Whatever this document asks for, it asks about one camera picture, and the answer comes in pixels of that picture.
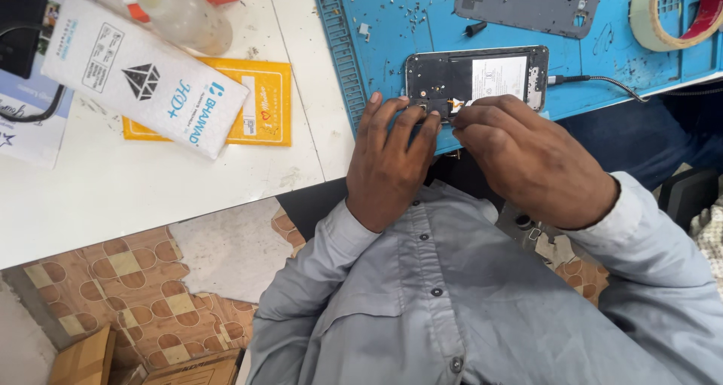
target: shirt sleeve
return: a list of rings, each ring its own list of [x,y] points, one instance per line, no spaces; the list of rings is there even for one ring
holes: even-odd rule
[[[314,238],[286,261],[261,295],[249,345],[247,385],[298,382],[319,315],[357,258],[378,237],[357,222],[345,200],[317,224]]]
[[[723,383],[723,304],[710,264],[633,177],[600,223],[565,232],[610,271],[599,308],[681,383]]]

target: tape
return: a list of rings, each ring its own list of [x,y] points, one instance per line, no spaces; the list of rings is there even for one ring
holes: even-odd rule
[[[658,0],[632,0],[630,27],[638,42],[650,50],[669,51],[691,47],[709,38],[723,24],[723,0],[700,0],[698,15],[690,29],[674,38],[663,29]]]

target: glue bottle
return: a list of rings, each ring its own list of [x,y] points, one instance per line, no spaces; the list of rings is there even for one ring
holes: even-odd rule
[[[138,0],[161,37],[179,46],[217,56],[230,47],[233,31],[206,0]]]

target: man's left hand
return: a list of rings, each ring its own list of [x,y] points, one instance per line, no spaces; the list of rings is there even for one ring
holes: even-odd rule
[[[437,149],[441,129],[439,113],[427,115],[419,134],[409,143],[414,124],[424,118],[424,110],[411,106],[394,121],[395,113],[409,105],[409,98],[390,98],[382,104],[375,92],[366,104],[357,129],[357,145],[351,157],[346,186],[346,206],[366,229],[382,232],[407,209]]]

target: hand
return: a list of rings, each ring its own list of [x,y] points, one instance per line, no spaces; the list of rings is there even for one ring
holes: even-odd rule
[[[357,145],[346,176],[346,206],[372,232],[382,232],[404,214],[437,149],[441,126],[436,111],[427,115],[409,144],[414,124],[424,117],[424,110],[416,105],[397,117],[387,138],[392,117],[408,104],[407,97],[390,98],[382,104],[382,94],[377,91],[366,104],[357,129]]]
[[[532,219],[582,229],[600,222],[618,199],[618,184],[582,145],[518,98],[481,98],[452,125],[490,187]]]

